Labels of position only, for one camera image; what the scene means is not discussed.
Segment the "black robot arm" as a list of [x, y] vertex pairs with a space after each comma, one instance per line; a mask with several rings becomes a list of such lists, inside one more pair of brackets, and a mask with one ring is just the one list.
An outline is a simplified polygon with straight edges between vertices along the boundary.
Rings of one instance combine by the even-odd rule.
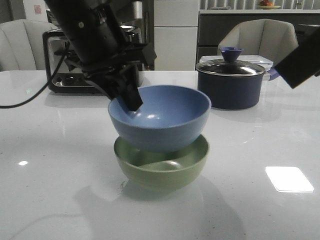
[[312, 76], [320, 75], [320, 30], [315, 30], [302, 44], [274, 67], [292, 88]]
[[110, 100], [122, 97], [130, 111], [143, 104], [138, 91], [138, 65], [156, 56], [151, 43], [133, 43], [120, 20], [135, 16], [132, 0], [47, 0], [45, 2], [78, 59], [67, 60], [81, 69], [87, 84]]

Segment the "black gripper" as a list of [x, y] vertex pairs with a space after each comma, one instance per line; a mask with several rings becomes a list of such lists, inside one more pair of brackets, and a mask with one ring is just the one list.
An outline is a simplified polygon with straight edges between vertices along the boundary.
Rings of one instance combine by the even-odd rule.
[[138, 91], [138, 65], [151, 65], [157, 58], [151, 43], [131, 43], [118, 54], [85, 64], [79, 57], [66, 59], [70, 69], [79, 68], [84, 81], [106, 95], [117, 97], [120, 106], [128, 111], [137, 111], [143, 104]]

